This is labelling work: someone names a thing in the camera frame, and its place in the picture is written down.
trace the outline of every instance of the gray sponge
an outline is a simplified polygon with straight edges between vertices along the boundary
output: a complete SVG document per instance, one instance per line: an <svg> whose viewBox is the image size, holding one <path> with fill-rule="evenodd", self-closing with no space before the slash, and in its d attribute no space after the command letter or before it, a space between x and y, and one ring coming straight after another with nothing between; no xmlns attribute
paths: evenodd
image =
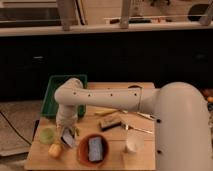
<svg viewBox="0 0 213 171"><path fill-rule="evenodd" d="M89 161L98 162L103 160L103 146L101 137L89 139Z"/></svg>

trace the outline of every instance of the floor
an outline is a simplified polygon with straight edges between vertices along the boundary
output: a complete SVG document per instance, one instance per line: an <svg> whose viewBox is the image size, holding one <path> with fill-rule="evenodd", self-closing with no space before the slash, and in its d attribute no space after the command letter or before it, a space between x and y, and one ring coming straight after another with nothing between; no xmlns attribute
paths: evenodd
<svg viewBox="0 0 213 171"><path fill-rule="evenodd" d="M32 142L41 106L42 101L1 102L0 110L18 132ZM0 116L0 170L24 171L29 147Z"/></svg>

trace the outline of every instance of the table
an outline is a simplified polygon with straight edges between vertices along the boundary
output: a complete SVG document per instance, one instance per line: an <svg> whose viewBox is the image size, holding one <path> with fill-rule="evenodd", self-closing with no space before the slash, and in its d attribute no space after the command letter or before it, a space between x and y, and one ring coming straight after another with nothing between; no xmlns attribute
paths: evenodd
<svg viewBox="0 0 213 171"><path fill-rule="evenodd" d="M152 83L88 83L88 89L105 88L127 88L130 85L139 85L143 88L154 88ZM96 111L108 110L106 108L87 106L85 116L77 123L80 130L76 138L76 144L90 133L99 133L106 137L109 142L109 156L107 161L100 168L91 168L80 164L77 161L76 148L66 148L59 159L48 156L49 145L39 142L38 136L42 129L55 128L55 120L41 117L34 141L28 154L26 170L155 170L155 139L153 134L143 134L144 145L137 154L124 153L125 138L127 131L121 127L115 127L105 132L100 131L99 122L103 116L94 115ZM154 122L142 118L133 113L124 114L116 112L112 115L119 115L125 122L138 128L154 131Z"/></svg>

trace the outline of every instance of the yellow fruit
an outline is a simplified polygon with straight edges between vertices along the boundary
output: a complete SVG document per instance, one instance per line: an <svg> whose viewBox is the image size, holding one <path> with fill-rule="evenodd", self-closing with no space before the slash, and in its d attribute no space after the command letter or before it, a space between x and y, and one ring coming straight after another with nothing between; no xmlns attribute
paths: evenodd
<svg viewBox="0 0 213 171"><path fill-rule="evenodd" d="M60 144L52 144L48 153L51 157L58 158L62 153L62 146Z"/></svg>

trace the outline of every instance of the dark cabinet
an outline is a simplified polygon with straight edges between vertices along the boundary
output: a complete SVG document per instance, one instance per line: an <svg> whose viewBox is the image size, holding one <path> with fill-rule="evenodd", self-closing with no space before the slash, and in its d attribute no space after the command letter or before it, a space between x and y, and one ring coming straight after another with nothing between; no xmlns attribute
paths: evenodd
<svg viewBox="0 0 213 171"><path fill-rule="evenodd" d="M184 81L213 87L213 30L0 38L0 100L42 99L55 74L89 81Z"/></svg>

